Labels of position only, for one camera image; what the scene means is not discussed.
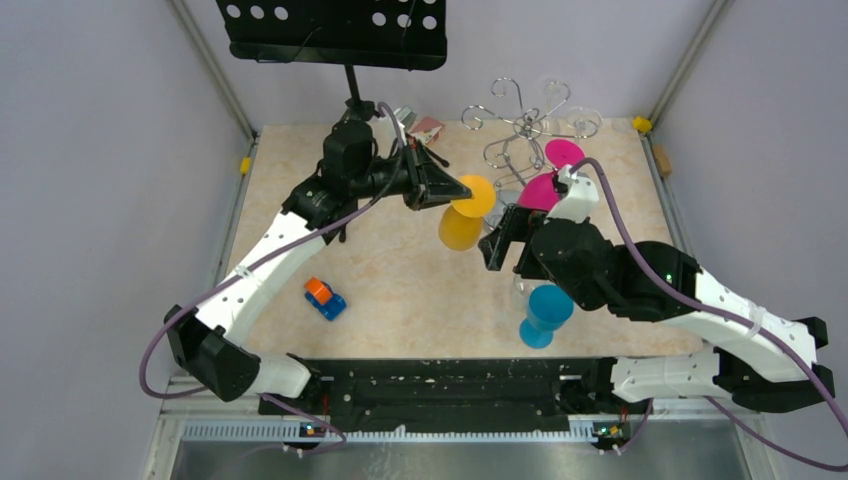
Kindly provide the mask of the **orange plastic goblet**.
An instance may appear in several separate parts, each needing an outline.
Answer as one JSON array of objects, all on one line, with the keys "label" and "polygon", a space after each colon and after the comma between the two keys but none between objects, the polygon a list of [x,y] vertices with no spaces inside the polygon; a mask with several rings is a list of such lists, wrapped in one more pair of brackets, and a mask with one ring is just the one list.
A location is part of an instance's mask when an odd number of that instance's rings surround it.
[{"label": "orange plastic goblet", "polygon": [[450,202],[440,220],[438,237],[448,249],[466,251],[477,244],[484,217],[495,207],[496,192],[492,183],[480,175],[464,175],[459,180],[472,196]]}]

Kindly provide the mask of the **magenta plastic goblet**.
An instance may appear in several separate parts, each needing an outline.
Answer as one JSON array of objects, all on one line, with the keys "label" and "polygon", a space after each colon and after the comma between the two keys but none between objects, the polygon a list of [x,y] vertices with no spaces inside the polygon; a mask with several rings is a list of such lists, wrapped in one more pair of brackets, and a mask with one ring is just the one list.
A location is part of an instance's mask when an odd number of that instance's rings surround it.
[{"label": "magenta plastic goblet", "polygon": [[527,184],[517,200],[517,205],[520,207],[550,211],[559,201],[559,195],[553,183],[557,170],[573,166],[585,157],[584,151],[576,143],[565,139],[549,141],[544,148],[544,153],[554,166],[554,170],[537,175]]}]

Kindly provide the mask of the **tall clear flute glass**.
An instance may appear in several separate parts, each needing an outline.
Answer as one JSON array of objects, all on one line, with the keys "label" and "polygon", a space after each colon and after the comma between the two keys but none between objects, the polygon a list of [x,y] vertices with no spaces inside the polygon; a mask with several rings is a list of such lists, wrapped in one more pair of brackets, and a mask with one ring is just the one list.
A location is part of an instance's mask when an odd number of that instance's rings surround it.
[{"label": "tall clear flute glass", "polygon": [[561,80],[548,79],[543,82],[542,95],[545,103],[540,109],[539,127],[545,134],[559,135],[561,131],[556,112],[570,99],[571,89]]}]

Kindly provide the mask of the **clear wine glass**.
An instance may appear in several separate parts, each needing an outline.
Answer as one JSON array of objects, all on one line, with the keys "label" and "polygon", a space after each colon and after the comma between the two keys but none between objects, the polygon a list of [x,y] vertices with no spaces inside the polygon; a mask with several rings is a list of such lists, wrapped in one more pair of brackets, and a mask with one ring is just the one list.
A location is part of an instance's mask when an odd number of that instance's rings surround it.
[{"label": "clear wine glass", "polygon": [[603,118],[597,110],[579,106],[574,106],[566,112],[565,121],[574,131],[573,138],[576,140],[595,136],[603,124]]}]

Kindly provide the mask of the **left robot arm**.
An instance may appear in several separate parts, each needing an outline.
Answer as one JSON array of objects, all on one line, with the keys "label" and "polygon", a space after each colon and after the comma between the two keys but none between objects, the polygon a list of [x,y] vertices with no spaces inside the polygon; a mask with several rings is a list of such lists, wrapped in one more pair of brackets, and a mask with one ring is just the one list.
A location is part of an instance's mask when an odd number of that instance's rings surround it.
[{"label": "left robot arm", "polygon": [[303,363],[245,349],[262,311],[307,260],[377,201],[399,195],[420,211],[471,198],[471,189],[426,147],[398,124],[392,128],[394,147],[383,158],[369,123],[336,123],[315,172],[292,190],[242,262],[194,305],[168,313],[166,333],[177,364],[219,400],[271,393],[297,413],[314,410],[321,388]]}]

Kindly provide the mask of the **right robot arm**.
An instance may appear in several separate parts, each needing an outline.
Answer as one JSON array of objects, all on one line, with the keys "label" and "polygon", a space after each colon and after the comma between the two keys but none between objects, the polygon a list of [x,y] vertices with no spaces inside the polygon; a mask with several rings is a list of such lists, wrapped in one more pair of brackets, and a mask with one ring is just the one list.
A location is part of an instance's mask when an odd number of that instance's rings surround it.
[{"label": "right robot arm", "polygon": [[787,413],[835,397],[833,374],[817,359],[828,342],[822,319],[776,316],[669,244],[616,245],[587,219],[512,206],[479,241],[486,268],[500,270],[515,243],[522,245],[515,272],[556,285],[580,309],[606,309],[702,339],[703,347],[691,354],[602,359],[585,383],[589,404],[600,412],[624,401],[704,396]]}]

